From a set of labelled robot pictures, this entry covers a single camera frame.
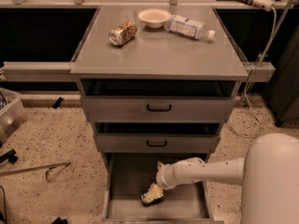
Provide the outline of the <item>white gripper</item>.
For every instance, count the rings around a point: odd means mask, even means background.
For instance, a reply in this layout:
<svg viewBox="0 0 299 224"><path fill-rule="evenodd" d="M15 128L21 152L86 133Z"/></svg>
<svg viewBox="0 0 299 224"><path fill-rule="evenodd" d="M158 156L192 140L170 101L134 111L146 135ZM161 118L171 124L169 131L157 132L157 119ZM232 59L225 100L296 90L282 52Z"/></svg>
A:
<svg viewBox="0 0 299 224"><path fill-rule="evenodd" d="M172 164L163 164L158 161L157 184L152 183L146 193L149 197L155 198L164 194L164 189L173 189L178 185L200 182L203 180L202 168L205 165L205 162L200 158L189 158Z"/></svg>

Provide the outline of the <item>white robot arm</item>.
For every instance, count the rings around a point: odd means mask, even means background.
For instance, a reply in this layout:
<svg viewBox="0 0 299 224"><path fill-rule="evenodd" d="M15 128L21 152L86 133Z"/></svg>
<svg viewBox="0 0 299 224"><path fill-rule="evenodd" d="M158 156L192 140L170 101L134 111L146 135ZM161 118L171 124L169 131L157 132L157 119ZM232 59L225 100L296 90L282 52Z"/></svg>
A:
<svg viewBox="0 0 299 224"><path fill-rule="evenodd" d="M240 224L299 224L299 140L292 136L262 135L245 157L234 160L158 162L156 182L141 200L152 204L167 189L202 181L242 187Z"/></svg>

